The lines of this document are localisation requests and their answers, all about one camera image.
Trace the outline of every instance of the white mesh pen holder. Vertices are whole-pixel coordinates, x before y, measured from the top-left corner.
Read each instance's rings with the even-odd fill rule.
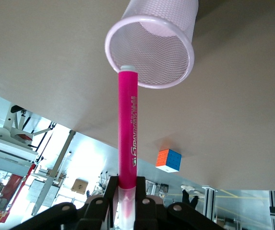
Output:
[[[105,53],[116,72],[133,65],[138,84],[162,89],[183,81],[194,64],[191,39],[198,0],[131,0],[108,32]]]

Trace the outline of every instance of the floor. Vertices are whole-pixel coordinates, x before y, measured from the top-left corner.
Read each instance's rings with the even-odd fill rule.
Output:
[[[0,127],[6,117],[9,104],[8,101],[0,98]],[[36,130],[47,128],[49,123],[49,120],[41,118],[38,115],[33,115],[31,121],[26,126],[26,131],[31,131],[34,128]],[[40,163],[43,168],[53,167],[68,133],[68,128],[56,125],[55,129],[47,134],[45,141],[38,150],[38,153],[42,153],[43,151],[44,160]],[[50,136],[51,138],[48,145],[44,148]],[[35,142],[38,143],[40,139],[41,136],[38,136]],[[64,183],[65,188],[70,189],[74,180],[80,178],[88,181],[88,188],[92,190],[99,181],[101,172],[103,172],[103,174],[107,172],[108,175],[117,174],[118,151],[111,146],[77,133],[68,151],[72,153],[63,166],[63,170],[67,174],[67,179]],[[154,183],[169,185],[168,195],[165,198],[166,205],[181,201],[181,184],[189,184],[194,186],[196,190],[200,192],[203,191],[201,185],[195,184],[175,174],[159,170],[143,160],[138,161],[138,175],[145,176],[146,179]],[[268,191],[219,190],[216,193],[215,214],[220,219],[236,219],[241,222],[243,228],[249,230],[270,230],[269,205]],[[17,208],[14,206],[15,211],[13,214],[17,216],[20,215],[22,217],[21,219],[25,219],[24,208],[27,207]],[[203,199],[200,199],[196,209],[202,213]],[[0,230],[9,229],[16,223],[17,222],[10,221],[9,223],[2,224],[0,225]]]

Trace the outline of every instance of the metal bolt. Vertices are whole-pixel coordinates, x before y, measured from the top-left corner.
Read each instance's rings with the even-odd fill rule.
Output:
[[[182,210],[180,205],[175,205],[173,208],[174,208],[175,211],[181,211]]]
[[[70,209],[70,206],[66,205],[64,207],[61,208],[62,211],[67,211]]]
[[[103,200],[97,200],[96,205],[101,205],[103,203]]]
[[[149,203],[150,203],[150,200],[149,200],[149,199],[144,199],[144,200],[143,200],[143,204],[144,204],[144,205],[148,205]]]

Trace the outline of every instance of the person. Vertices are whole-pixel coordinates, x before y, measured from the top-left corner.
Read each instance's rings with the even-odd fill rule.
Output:
[[[190,201],[190,191],[194,191],[195,188],[189,185],[181,185],[182,188],[182,203],[188,204],[192,208],[196,208],[198,204],[199,197],[197,195],[194,196],[194,198]]]

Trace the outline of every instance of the cardboard box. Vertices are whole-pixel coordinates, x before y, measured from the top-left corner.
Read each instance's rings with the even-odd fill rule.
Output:
[[[83,181],[81,179],[76,179],[72,188],[71,188],[71,191],[84,195],[86,192],[87,185],[88,185],[87,181]]]

